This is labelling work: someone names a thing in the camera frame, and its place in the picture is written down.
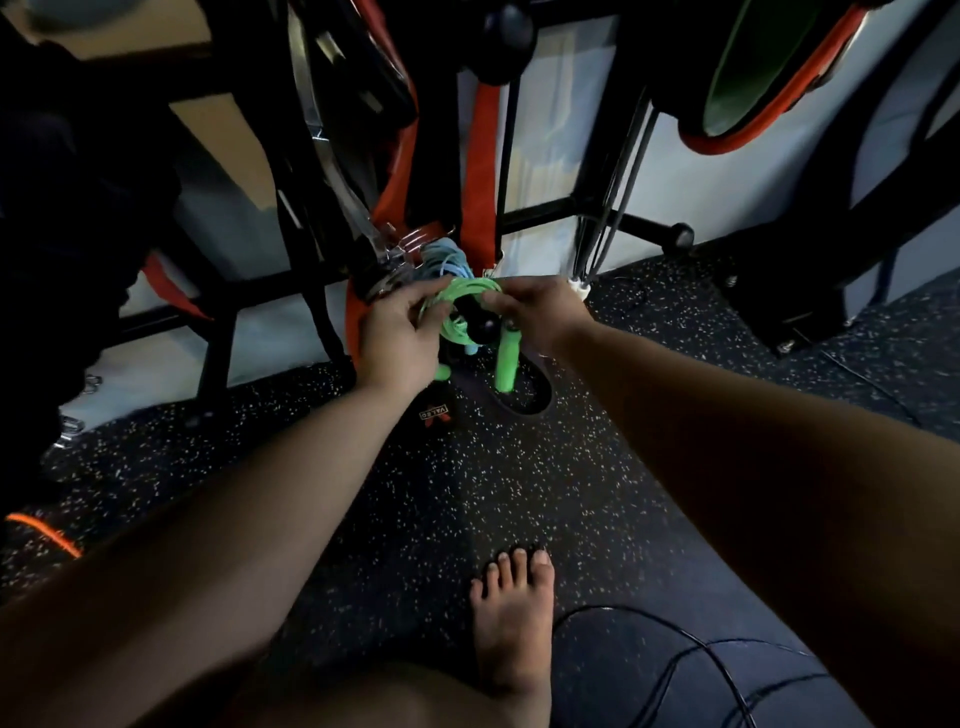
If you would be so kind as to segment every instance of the hand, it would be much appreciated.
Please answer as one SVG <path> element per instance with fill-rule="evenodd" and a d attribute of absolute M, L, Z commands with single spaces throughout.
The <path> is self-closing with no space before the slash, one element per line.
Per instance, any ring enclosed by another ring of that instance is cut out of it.
<path fill-rule="evenodd" d="M 593 324 L 584 302 L 563 276 L 500 279 L 503 293 L 481 299 L 494 313 L 513 319 L 541 354 L 560 358 L 567 342 Z"/>
<path fill-rule="evenodd" d="M 405 285 L 373 304 L 360 334 L 357 386 L 376 387 L 404 401 L 423 390 L 437 373 L 440 327 L 449 303 L 436 303 L 423 313 L 423 299 L 444 290 L 450 278 Z"/>

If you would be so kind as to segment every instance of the black mat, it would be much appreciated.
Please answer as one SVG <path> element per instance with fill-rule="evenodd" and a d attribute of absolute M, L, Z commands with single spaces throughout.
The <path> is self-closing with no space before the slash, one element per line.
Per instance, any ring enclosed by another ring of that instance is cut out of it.
<path fill-rule="evenodd" d="M 895 404 L 816 351 L 777 360 L 726 307 L 703 263 L 638 263 L 607 276 L 590 303 L 602 321 L 680 352 L 903 419 Z M 869 312 L 825 348 L 894 392 L 924 426 L 960 439 L 958 313 L 960 276 L 950 275 Z M 391 439 L 277 637 L 270 670 L 278 678 L 303 664 L 383 655 L 469 679 L 468 581 L 516 544 L 550 548 L 558 613 L 624 602 L 705 639 L 800 646 L 626 449 L 576 377 L 559 370 L 556 376 L 556 407 L 536 425 L 497 425 L 460 399 L 452 431 Z M 220 428 L 215 436 L 186 427 L 188 404 L 104 425 L 51 458 L 51 471 L 75 487 L 58 506 L 36 512 L 90 548 L 341 394 L 345 381 L 330 365 L 317 365 L 237 387 L 213 425 Z M 770 473 L 772 485 L 777 477 Z M 0 583 L 7 597 L 68 558 L 28 529 L 11 529 Z M 685 646 L 641 618 L 574 618 L 556 641 L 555 722 L 625 726 L 663 665 Z M 719 649 L 744 692 L 816 671 L 803 658 L 763 646 Z M 657 724 L 719 726 L 732 706 L 715 669 L 693 656 Z M 756 718 L 778 726 L 867 724 L 829 680 L 778 692 Z"/>

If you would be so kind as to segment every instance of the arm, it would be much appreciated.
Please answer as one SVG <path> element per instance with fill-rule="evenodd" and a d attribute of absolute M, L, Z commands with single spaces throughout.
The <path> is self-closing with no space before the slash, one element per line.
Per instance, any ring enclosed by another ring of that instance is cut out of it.
<path fill-rule="evenodd" d="M 601 326 L 563 279 L 501 282 L 511 295 L 488 306 L 576 370 L 877 725 L 948 707 L 960 677 L 960 447 Z"/>
<path fill-rule="evenodd" d="M 408 314 L 445 284 L 374 305 L 354 391 L 0 611 L 5 725 L 128 726 L 267 644 L 433 378 L 448 309 Z"/>

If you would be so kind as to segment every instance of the foot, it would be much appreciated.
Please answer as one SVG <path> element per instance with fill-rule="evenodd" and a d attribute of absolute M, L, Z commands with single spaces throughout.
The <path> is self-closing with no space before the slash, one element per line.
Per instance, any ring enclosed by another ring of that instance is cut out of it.
<path fill-rule="evenodd" d="M 553 628 L 553 564 L 538 550 L 501 553 L 484 584 L 474 579 L 473 640 L 481 687 L 499 701 L 514 728 L 548 728 L 550 648 Z"/>

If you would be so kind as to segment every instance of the green jump rope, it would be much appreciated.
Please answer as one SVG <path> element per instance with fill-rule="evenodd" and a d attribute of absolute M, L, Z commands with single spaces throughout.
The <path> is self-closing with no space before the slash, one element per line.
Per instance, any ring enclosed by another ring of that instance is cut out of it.
<path fill-rule="evenodd" d="M 436 296 L 423 304 L 420 316 L 429 306 L 441 301 L 447 301 L 456 306 L 456 300 L 462 296 L 473 296 L 478 302 L 484 291 L 500 291 L 500 285 L 493 279 L 465 279 L 455 278 Z M 457 313 L 456 308 L 444 320 L 440 335 L 453 344 L 463 346 L 477 346 L 467 334 L 467 322 Z M 504 320 L 500 327 L 500 343 L 496 351 L 496 371 L 493 387 L 497 392 L 507 394 L 514 391 L 516 383 L 516 369 L 520 362 L 520 330 L 512 322 Z M 434 378 L 438 381 L 450 379 L 450 367 L 441 364 L 437 367 Z"/>

